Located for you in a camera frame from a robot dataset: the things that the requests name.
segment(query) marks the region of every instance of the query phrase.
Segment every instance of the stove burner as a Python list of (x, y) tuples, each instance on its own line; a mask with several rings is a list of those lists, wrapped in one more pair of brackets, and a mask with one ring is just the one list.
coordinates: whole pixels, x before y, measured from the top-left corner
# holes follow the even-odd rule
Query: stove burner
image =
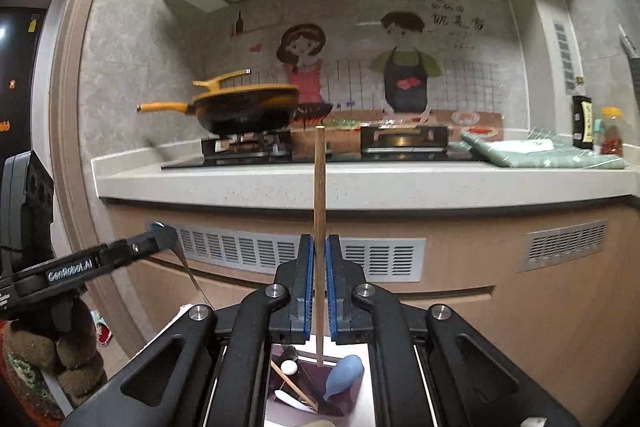
[(445, 126), (360, 128), (360, 151), (366, 160), (446, 160), (449, 132)]
[(203, 166), (290, 162), (290, 131), (249, 133), (202, 140)]

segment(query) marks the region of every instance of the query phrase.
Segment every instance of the yellow pan handle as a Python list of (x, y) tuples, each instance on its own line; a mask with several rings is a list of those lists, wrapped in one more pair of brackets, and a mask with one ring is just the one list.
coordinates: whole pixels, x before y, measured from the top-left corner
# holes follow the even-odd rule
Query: yellow pan handle
[(220, 90), (220, 84), (222, 84), (226, 79), (250, 73), (251, 70), (247, 68), (246, 70), (238, 70), (232, 71), (231, 73), (221, 74), (220, 76), (215, 76), (211, 80), (194, 80), (192, 84), (196, 87), (206, 87), (209, 89), (209, 92), (216, 92)]
[(189, 104), (186, 102), (152, 102), (141, 103), (137, 112), (158, 112), (158, 111), (177, 111), (182, 114), (187, 114), (189, 110)]

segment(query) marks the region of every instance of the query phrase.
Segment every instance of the chopstick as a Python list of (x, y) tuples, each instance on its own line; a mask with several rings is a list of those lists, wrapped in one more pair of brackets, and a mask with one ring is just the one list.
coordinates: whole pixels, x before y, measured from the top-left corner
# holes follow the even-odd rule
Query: chopstick
[(311, 400), (306, 394), (304, 394), (302, 390), (298, 386), (296, 386), (287, 375), (285, 375), (282, 372), (281, 368), (278, 367), (277, 363), (273, 362), (273, 360), (271, 360), (270, 362), (271, 362), (271, 367), (273, 367), (273, 370), (278, 374), (278, 376), (282, 378), (282, 380), (284, 380), (284, 382), (290, 388), (292, 388), (300, 398), (302, 398), (305, 402), (307, 402), (309, 404), (309, 407), (311, 407), (311, 409), (318, 412), (318, 404), (313, 400)]
[(316, 127), (316, 150), (314, 162), (314, 316), (316, 331), (316, 363), (322, 367), (324, 351), (324, 239), (326, 237), (326, 142), (324, 126)]

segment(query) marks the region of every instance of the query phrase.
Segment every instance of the pink dress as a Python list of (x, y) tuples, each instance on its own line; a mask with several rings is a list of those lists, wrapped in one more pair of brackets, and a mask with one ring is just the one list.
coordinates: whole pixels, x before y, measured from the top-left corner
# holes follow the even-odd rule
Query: pink dress
[(300, 91), (298, 103), (324, 102), (320, 96), (320, 67), (322, 60), (318, 59), (308, 71), (293, 72), (291, 64), (284, 64), (287, 72), (287, 80), (292, 86), (296, 86)]

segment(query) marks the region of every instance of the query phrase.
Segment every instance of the black bottle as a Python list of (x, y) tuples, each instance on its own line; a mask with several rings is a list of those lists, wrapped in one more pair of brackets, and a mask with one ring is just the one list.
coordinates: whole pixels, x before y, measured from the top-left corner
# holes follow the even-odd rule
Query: black bottle
[(593, 150), (593, 103), (586, 95), (584, 80), (576, 78), (577, 87), (573, 100), (574, 147)]
[(242, 20), (242, 12), (238, 12), (238, 20), (236, 21), (236, 35), (244, 31), (244, 21)]

